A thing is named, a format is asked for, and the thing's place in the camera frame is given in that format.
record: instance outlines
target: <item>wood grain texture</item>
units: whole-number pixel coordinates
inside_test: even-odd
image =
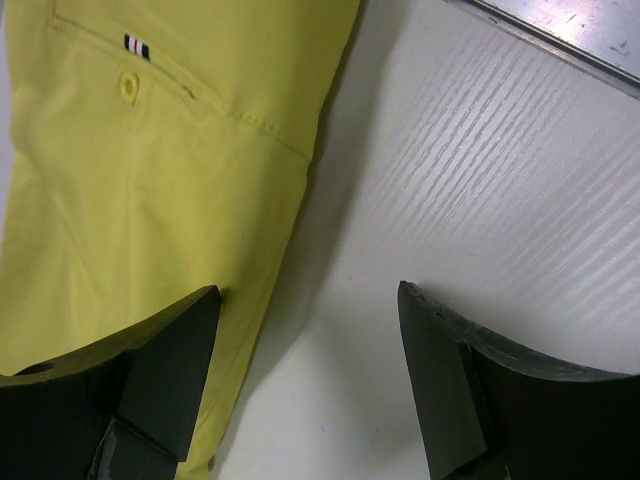
[[[437,0],[372,0],[214,478],[426,479],[401,279],[640,370],[640,103]]]

